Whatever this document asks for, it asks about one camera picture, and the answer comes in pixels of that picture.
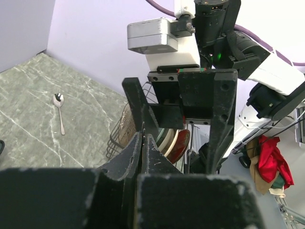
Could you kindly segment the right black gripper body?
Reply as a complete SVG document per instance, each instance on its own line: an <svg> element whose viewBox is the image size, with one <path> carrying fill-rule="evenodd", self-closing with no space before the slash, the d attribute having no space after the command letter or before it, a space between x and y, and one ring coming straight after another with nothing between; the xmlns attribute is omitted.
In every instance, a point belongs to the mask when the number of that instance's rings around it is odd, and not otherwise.
<svg viewBox="0 0 305 229"><path fill-rule="evenodd" d="M203 68L149 72L147 78L157 98L151 108L159 127L209 125L213 117L214 77L214 71Z"/></svg>

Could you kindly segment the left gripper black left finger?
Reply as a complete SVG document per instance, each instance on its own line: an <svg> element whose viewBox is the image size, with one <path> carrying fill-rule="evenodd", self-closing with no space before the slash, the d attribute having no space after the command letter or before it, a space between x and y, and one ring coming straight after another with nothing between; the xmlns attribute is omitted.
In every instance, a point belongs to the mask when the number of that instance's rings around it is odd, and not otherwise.
<svg viewBox="0 0 305 229"><path fill-rule="evenodd" d="M3 229L131 229L142 133L100 168L7 168Z"/></svg>

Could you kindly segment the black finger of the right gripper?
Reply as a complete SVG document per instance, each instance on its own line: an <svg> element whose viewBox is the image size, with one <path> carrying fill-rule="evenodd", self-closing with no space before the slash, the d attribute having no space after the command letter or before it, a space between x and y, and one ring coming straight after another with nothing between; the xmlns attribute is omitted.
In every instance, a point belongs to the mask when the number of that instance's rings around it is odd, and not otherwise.
<svg viewBox="0 0 305 229"><path fill-rule="evenodd" d="M234 136L237 70L213 70L213 118L207 151L206 172L215 173Z"/></svg>
<svg viewBox="0 0 305 229"><path fill-rule="evenodd" d="M158 131L158 125L139 79L136 77L124 78L122 87L131 108L136 130L142 131L142 127L144 127L146 131Z"/></svg>

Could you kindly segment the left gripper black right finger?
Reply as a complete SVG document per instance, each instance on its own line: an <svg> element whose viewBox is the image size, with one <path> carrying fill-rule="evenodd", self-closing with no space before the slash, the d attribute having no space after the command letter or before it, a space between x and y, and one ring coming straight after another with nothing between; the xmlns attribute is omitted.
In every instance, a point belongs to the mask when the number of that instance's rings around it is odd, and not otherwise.
<svg viewBox="0 0 305 229"><path fill-rule="evenodd" d="M172 164L151 135L142 148L134 226L137 229L262 229L253 191L228 175L164 172Z"/></svg>

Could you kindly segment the silver spoon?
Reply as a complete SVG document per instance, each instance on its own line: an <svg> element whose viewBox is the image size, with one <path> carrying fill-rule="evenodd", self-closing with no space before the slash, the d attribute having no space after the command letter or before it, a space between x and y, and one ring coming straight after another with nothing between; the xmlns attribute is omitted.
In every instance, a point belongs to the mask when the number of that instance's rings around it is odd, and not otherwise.
<svg viewBox="0 0 305 229"><path fill-rule="evenodd" d="M61 127L61 134L65 135L65 129L62 121L62 115L61 115L61 107L64 104L64 96L61 93L56 93L52 97L53 104L58 108L59 111L59 117L60 117L60 127Z"/></svg>

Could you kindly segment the silver fork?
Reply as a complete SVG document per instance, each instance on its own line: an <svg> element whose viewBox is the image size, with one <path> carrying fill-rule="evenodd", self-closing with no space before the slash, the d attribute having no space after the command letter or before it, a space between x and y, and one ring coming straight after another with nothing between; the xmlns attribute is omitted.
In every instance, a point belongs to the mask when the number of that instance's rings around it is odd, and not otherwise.
<svg viewBox="0 0 305 229"><path fill-rule="evenodd" d="M145 122L142 123L142 146L145 143Z"/></svg>

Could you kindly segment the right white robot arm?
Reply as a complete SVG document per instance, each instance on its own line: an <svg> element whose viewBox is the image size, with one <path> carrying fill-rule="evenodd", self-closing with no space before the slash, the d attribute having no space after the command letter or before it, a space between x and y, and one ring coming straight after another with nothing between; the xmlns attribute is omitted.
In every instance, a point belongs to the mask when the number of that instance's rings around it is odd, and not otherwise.
<svg viewBox="0 0 305 229"><path fill-rule="evenodd" d="M177 0L172 19L127 26L128 49L145 55L157 103L137 78L124 79L135 127L210 126L207 173L261 127L290 114L305 97L305 77L293 64L239 28L239 0Z"/></svg>

